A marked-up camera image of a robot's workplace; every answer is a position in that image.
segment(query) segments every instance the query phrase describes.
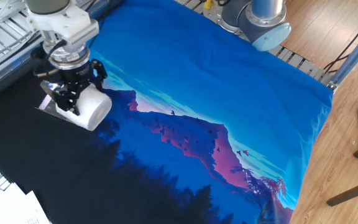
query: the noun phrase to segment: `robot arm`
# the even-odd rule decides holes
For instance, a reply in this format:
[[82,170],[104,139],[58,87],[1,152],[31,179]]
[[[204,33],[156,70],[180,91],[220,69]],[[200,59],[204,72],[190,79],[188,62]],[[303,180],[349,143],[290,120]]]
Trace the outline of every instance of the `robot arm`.
[[[39,58],[44,64],[40,68],[51,83],[48,92],[56,102],[57,112],[93,131],[112,104],[102,88],[106,71],[101,62],[95,59],[90,62],[86,45],[99,33],[98,22],[90,19],[75,0],[26,0],[26,3],[27,22],[44,39],[44,54]],[[288,36],[290,26],[284,20],[285,13],[283,0],[226,0],[222,19],[229,26],[239,27],[256,49],[264,51]]]
[[27,22],[44,39],[43,50],[37,49],[33,55],[39,55],[42,62],[37,70],[46,73],[53,83],[49,93],[56,102],[56,111],[93,131],[112,104],[102,88],[107,73],[101,62],[90,61],[86,45],[99,33],[98,22],[90,19],[75,0],[27,0],[27,6]]
[[204,15],[221,14],[214,22],[235,34],[242,31],[259,51],[273,49],[291,32],[290,24],[285,21],[284,0],[225,0],[223,4],[215,0],[204,5],[203,12]]

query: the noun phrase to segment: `metal pole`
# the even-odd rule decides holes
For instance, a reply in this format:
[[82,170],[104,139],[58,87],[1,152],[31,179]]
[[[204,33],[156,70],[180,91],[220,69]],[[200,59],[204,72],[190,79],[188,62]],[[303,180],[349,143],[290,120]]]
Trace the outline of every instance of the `metal pole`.
[[252,13],[259,19],[272,19],[283,9],[283,0],[252,0]]
[[335,74],[330,85],[338,86],[358,63],[358,45]]

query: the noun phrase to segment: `wooden surface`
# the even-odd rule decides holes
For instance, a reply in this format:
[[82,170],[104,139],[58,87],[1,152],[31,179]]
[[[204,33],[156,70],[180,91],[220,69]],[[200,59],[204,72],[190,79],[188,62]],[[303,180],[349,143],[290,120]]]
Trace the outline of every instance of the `wooden surface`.
[[[287,0],[287,8],[293,32],[283,45],[321,67],[334,60],[358,32],[358,0]],[[291,223],[358,223],[358,197],[335,207],[326,204],[358,185],[358,159],[353,157],[358,150],[357,110],[358,66],[334,96]]]

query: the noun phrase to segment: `black fabric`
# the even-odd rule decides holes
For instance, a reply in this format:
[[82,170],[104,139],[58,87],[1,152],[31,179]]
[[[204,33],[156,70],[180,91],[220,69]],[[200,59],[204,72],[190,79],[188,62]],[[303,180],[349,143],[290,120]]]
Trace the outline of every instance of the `black fabric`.
[[[53,223],[110,223],[88,210],[106,206],[91,196],[107,197],[109,186],[108,169],[97,168],[102,157],[90,144],[94,133],[37,110],[45,96],[39,84],[29,73],[0,94],[0,172],[25,193],[33,190]],[[88,201],[74,200],[81,197]]]

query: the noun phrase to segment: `pine tree silhouette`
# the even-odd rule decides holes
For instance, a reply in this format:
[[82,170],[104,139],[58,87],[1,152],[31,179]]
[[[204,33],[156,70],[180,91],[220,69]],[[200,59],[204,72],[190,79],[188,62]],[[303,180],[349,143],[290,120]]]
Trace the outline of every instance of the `pine tree silhouette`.
[[[121,142],[100,144],[96,169],[105,170],[111,178],[112,203],[120,209],[114,212],[117,223],[153,224],[230,224],[233,214],[219,218],[219,207],[211,203],[211,186],[194,194],[189,188],[177,189],[179,176],[171,177],[164,166],[157,170],[142,165],[134,150],[125,146],[122,159],[117,159]],[[141,218],[134,212],[141,213]]]
[[234,218],[234,214],[229,214],[228,216],[224,217],[220,224],[231,224],[231,222],[233,221],[233,218]]

